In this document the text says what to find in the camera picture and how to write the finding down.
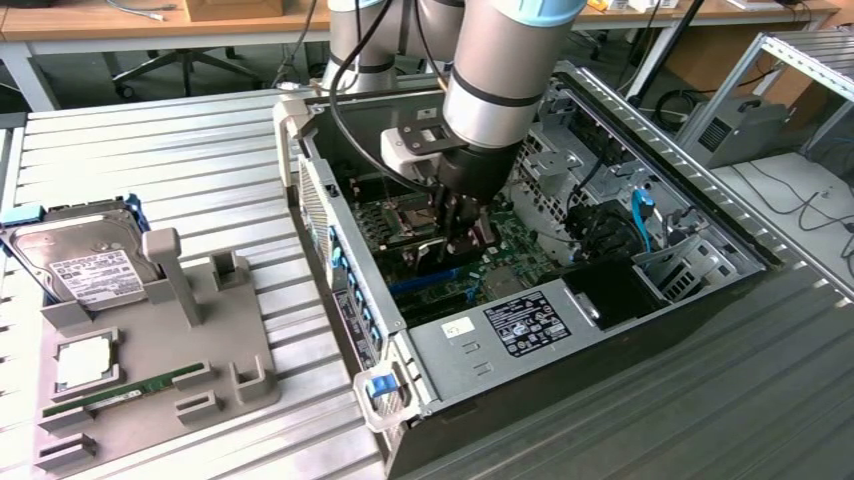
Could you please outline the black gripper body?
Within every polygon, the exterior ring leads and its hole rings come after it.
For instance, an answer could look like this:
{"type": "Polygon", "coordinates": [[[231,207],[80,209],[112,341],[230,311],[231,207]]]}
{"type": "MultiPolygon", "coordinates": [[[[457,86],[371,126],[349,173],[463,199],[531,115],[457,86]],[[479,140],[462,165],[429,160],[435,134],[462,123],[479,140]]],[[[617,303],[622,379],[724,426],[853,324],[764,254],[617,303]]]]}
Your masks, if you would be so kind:
{"type": "Polygon", "coordinates": [[[469,145],[446,150],[439,160],[438,181],[453,193],[491,201],[506,185],[518,153],[518,143],[502,148],[469,145]]]}

